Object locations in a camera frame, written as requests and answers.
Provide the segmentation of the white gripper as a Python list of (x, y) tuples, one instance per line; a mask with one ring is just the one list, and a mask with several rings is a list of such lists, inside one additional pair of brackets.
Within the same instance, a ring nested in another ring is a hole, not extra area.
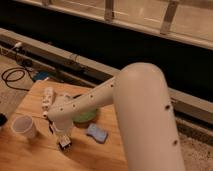
[(50, 128), (56, 136), (64, 136), (64, 135), (70, 136), (73, 129), (73, 121), (72, 120), (52, 121), (50, 124)]

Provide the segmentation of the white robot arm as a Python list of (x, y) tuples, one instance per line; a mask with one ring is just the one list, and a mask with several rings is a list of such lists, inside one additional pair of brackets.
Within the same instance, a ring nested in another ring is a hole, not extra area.
[(134, 63), (69, 102), (48, 112), (57, 129), (71, 118), (112, 104), (117, 114), (129, 171), (185, 171), (175, 116), (163, 72)]

